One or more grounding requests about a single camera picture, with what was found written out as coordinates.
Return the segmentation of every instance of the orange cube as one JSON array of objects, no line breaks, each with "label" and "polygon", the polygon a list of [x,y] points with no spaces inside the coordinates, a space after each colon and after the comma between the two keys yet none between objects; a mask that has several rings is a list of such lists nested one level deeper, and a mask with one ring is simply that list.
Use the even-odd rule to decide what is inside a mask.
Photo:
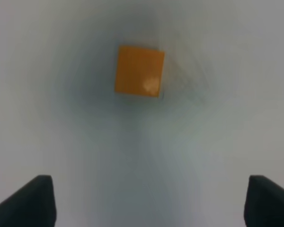
[{"label": "orange cube", "polygon": [[158,97],[164,52],[120,46],[115,92]]}]

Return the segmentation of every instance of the cube face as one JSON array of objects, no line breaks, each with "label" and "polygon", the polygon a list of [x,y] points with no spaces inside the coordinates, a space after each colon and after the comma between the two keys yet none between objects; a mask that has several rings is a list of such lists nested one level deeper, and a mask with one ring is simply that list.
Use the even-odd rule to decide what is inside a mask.
[{"label": "cube face", "polygon": [[164,52],[120,46],[115,92],[158,97]]}]

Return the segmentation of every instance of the white background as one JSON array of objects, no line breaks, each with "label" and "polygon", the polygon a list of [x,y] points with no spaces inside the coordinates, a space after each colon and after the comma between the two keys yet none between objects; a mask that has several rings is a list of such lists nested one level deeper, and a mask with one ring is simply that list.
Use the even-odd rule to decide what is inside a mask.
[{"label": "white background", "polygon": [[[119,44],[161,98],[114,94]],[[243,227],[284,187],[284,0],[0,0],[0,202],[38,174],[57,227]]]}]

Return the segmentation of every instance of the white wall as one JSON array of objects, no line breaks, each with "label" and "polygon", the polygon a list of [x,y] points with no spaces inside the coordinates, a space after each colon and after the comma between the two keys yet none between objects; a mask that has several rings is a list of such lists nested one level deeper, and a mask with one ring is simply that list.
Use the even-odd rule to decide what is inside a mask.
[{"label": "white wall", "polygon": [[[113,93],[121,43],[164,97]],[[284,187],[284,0],[0,0],[0,201],[38,174],[58,227],[244,226],[250,174]]]}]

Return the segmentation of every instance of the orange block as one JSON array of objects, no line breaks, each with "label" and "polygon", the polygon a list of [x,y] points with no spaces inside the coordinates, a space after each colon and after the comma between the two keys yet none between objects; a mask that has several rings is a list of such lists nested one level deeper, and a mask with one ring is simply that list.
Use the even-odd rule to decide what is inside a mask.
[{"label": "orange block", "polygon": [[120,46],[115,92],[158,97],[164,52]]}]

